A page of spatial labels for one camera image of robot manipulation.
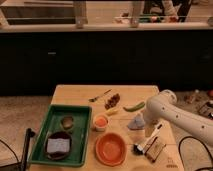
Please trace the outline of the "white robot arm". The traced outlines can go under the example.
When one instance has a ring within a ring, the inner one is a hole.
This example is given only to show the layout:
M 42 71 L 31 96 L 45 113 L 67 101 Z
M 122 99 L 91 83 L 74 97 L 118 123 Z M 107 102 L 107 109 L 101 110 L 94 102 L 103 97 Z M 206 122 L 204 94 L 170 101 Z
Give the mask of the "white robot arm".
M 176 94 L 168 89 L 148 98 L 143 112 L 145 124 L 151 125 L 163 118 L 213 147 L 213 121 L 182 110 L 176 103 Z

